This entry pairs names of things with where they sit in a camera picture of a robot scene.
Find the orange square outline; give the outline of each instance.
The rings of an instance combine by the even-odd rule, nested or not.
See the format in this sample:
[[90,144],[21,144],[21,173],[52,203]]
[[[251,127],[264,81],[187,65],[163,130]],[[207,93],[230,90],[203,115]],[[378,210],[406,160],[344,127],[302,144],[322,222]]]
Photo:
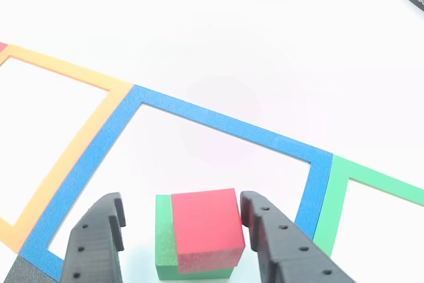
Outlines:
[[19,253],[66,176],[133,84],[12,44],[0,52],[0,67],[8,58],[27,62],[109,92],[50,169],[17,222],[10,225],[0,216],[0,241]]

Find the cube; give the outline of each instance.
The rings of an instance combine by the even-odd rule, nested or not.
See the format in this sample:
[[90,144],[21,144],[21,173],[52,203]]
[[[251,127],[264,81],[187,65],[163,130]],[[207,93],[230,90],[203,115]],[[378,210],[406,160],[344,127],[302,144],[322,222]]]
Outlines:
[[234,189],[172,195],[180,273],[234,268],[245,247]]
[[233,268],[181,274],[178,272],[171,195],[156,196],[155,265],[159,280],[229,278]]

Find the blue tape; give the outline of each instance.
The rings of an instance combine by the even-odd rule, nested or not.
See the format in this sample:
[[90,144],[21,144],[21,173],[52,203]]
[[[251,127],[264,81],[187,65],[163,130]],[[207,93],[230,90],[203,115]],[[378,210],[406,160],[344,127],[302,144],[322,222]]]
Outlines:
[[295,223],[313,238],[327,189],[333,154],[135,85],[53,197],[21,250],[23,258],[59,281],[63,260],[51,253],[47,246],[90,177],[142,103],[309,162],[311,168]]
[[57,281],[62,273],[63,260],[51,253],[47,246],[90,177],[140,107],[137,101],[137,90],[132,88],[66,177],[20,251],[24,259]]

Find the green cube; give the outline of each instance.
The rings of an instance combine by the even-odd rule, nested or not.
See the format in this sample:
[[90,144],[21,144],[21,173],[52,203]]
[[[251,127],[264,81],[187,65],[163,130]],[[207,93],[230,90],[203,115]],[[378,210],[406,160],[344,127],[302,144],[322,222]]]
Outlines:
[[159,280],[203,280],[229,278],[234,268],[184,273],[178,272],[171,195],[156,196],[155,265]]

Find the red cube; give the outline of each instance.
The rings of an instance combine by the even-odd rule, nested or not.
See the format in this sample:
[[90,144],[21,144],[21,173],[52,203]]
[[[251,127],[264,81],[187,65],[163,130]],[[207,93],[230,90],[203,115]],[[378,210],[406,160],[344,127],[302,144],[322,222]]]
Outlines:
[[234,189],[172,195],[180,273],[237,266],[245,247]]

